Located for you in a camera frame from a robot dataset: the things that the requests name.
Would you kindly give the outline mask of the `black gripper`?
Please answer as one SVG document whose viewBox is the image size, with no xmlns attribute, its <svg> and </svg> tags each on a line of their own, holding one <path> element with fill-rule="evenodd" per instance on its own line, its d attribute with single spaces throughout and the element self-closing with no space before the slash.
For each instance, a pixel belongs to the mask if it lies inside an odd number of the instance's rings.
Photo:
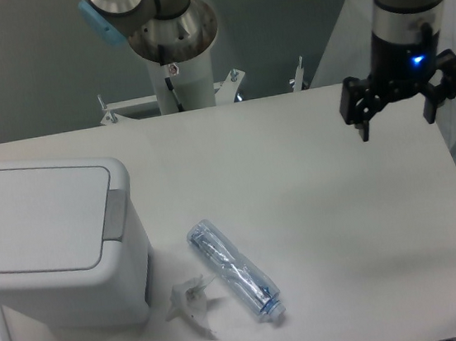
<svg viewBox="0 0 456 341">
<path fill-rule="evenodd" d="M 371 72 L 368 78 L 346 77 L 342 82 L 340 114 L 347 125 L 354 126 L 363 142 L 369 140 L 369 122 L 382 110 L 382 104 L 399 102 L 415 96 L 416 85 L 430 81 L 435 71 L 439 84 L 430 82 L 420 93 L 425 97 L 423 115 L 435 123 L 436 112 L 445 100 L 456 97 L 456 54 L 446 49 L 437 56 L 439 32 L 425 25 L 426 39 L 419 43 L 395 44 L 376 34 L 371 39 Z"/>
</svg>

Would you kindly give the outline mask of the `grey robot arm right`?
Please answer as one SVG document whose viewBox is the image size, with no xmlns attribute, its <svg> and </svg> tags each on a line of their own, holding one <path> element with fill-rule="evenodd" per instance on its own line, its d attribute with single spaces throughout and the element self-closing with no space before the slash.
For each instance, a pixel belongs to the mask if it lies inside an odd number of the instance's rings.
<svg viewBox="0 0 456 341">
<path fill-rule="evenodd" d="M 438 50 L 444 0 L 373 0 L 370 74 L 342 82 L 340 114 L 363 141 L 369 122 L 389 103 L 421 94 L 423 115 L 456 97 L 456 54 Z"/>
</svg>

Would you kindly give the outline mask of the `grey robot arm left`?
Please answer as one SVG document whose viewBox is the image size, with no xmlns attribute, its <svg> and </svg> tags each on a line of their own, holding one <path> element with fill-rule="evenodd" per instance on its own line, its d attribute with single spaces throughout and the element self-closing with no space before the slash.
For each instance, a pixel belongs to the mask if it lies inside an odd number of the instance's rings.
<svg viewBox="0 0 456 341">
<path fill-rule="evenodd" d="M 128 41 L 152 62 L 194 58 L 216 35 L 198 0 L 81 0 L 79 11 L 108 43 Z M 434 122 L 456 97 L 456 54 L 439 51 L 444 0 L 373 0 L 370 74 L 342 83 L 340 114 L 363 140 L 369 122 L 388 104 L 423 95 L 423 115 Z"/>
</svg>

